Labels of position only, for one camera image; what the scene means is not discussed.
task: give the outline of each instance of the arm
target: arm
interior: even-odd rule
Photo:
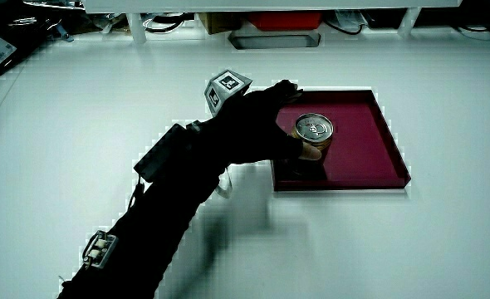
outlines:
[[[163,166],[152,175],[153,184],[108,232],[119,241],[105,267],[82,267],[70,282],[63,283],[59,298],[96,298],[122,292],[131,298],[153,298],[189,222],[217,187],[225,167],[299,155],[305,159],[302,153],[308,153],[307,158],[320,158],[318,150],[310,151],[310,145],[288,136],[275,123],[280,99],[296,93],[296,87],[288,83],[284,88],[279,83],[227,100],[215,118],[199,124],[200,130],[175,126],[178,133],[170,140],[180,154],[164,157]],[[251,115],[264,120],[270,134],[252,135],[247,121]]]

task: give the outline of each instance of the red container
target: red container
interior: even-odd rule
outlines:
[[[313,30],[321,25],[321,12],[250,12],[247,20],[263,31]]]
[[[324,167],[313,178],[302,177],[287,161],[274,160],[275,191],[403,189],[411,180],[372,91],[304,91],[282,107],[277,123],[290,134],[305,113],[324,115],[334,125]]]

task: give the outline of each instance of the white marker cube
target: white marker cube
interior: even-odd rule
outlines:
[[[218,114],[224,101],[235,95],[245,94],[251,83],[251,79],[230,70],[212,78],[204,91],[212,116]]]

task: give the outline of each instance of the gloved hand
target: gloved hand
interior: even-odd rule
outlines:
[[[276,123],[278,111],[301,92],[288,80],[263,91],[226,100],[218,114],[202,123],[213,156],[223,164],[265,159],[320,159],[315,147],[284,132]]]

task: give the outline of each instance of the white tabletop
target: white tabletop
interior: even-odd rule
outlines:
[[[371,87],[412,181],[275,194],[269,163],[234,165],[233,196],[199,210],[159,297],[490,298],[490,41],[323,32],[307,49],[237,51],[203,33],[42,47],[0,106],[0,298],[56,296],[125,211],[134,164],[173,123],[209,117],[203,90],[226,68],[252,86]]]

